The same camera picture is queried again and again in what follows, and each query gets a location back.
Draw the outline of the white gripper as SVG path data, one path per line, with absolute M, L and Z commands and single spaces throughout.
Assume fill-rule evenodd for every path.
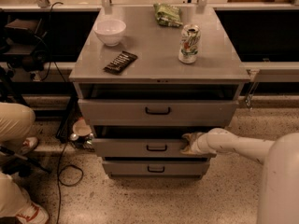
M 209 146 L 207 134 L 201 132 L 185 133 L 182 135 L 184 139 L 190 141 L 190 145 L 183 148 L 180 153 L 183 155 L 204 155 L 216 154 L 216 150 Z

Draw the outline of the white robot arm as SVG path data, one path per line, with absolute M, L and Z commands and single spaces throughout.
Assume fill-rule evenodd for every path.
M 241 137 L 222 128 L 185 133 L 186 155 L 234 152 L 263 166 L 257 224 L 299 224 L 299 133 L 265 140 Z

